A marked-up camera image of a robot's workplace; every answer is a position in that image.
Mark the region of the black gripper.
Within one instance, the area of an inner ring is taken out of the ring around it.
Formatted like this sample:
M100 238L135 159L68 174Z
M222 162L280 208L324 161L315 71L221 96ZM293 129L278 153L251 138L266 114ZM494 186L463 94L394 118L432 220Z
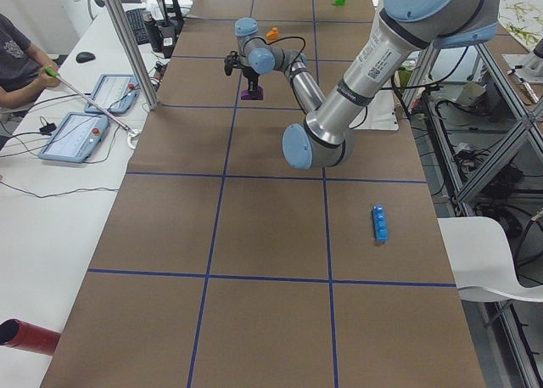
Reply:
M254 71L251 67L245 67L244 77L246 78L247 83L248 83L248 93L250 95L256 95L259 74L256 71Z

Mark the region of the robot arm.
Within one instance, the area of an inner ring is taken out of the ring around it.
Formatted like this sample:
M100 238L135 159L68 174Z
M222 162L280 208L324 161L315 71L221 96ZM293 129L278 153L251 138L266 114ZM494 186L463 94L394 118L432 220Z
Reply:
M305 119L286 128L284 159L295 169L333 167L353 149L350 124L372 102L407 57L428 46L469 47L496 32L500 0L383 0L367 43L330 94L324 94L299 52L277 48L260 36L256 20L237 20L238 51L225 61L225 72L239 68L258 89L258 78L283 73Z

